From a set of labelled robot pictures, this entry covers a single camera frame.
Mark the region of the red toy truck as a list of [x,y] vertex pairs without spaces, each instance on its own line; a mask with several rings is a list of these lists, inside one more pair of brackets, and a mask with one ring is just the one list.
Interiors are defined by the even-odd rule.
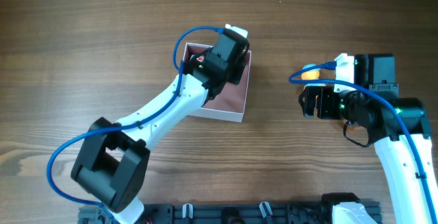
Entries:
[[197,60],[198,62],[204,62],[204,60],[205,60],[205,55],[200,55],[200,56],[198,56],[196,60]]

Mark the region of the white box pink interior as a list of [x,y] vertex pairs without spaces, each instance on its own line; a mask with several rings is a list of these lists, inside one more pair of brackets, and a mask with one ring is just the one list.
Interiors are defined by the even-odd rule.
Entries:
[[245,55],[246,66],[238,85],[226,83],[222,92],[190,116],[241,123],[244,117],[250,76],[251,51]]

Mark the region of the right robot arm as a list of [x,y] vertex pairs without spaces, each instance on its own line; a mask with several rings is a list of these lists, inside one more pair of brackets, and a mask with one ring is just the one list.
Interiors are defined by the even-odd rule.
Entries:
[[373,146],[382,164],[398,223],[437,222],[430,123],[419,99],[399,96],[392,54],[341,53],[304,66],[289,82],[304,86],[298,102],[305,117],[366,130],[363,147]]

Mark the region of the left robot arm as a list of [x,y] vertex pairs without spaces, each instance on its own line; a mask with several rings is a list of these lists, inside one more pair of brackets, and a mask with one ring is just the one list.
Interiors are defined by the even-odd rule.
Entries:
[[138,193],[152,150],[184,117],[215,99],[226,84],[239,84],[249,49],[248,33],[217,31],[210,47],[181,62],[175,80],[145,106],[112,123],[89,128],[70,176],[96,197],[115,223],[135,223],[144,211]]

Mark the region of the yellow duck toy blue hat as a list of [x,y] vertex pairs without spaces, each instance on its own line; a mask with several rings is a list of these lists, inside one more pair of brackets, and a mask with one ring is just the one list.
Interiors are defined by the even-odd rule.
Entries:
[[[313,66],[316,66],[316,64],[307,64],[304,65],[302,69],[311,68]],[[301,80],[318,80],[320,78],[320,68],[313,69],[310,71],[306,71],[301,74]],[[326,86],[326,84],[308,84],[308,86]]]

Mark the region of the brown plush capybara toy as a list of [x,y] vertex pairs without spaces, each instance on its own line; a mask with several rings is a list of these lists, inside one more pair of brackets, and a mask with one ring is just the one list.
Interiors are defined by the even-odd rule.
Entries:
[[343,120],[343,129],[346,132],[355,132],[355,131],[359,131],[359,130],[364,130],[364,127],[362,127],[356,123],[352,123],[349,120],[344,119]]

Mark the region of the black mounting rail base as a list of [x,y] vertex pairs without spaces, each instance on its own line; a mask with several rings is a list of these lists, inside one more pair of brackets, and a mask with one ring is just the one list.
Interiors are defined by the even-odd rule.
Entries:
[[146,204],[137,223],[330,223],[329,204],[323,201],[260,204],[180,205]]

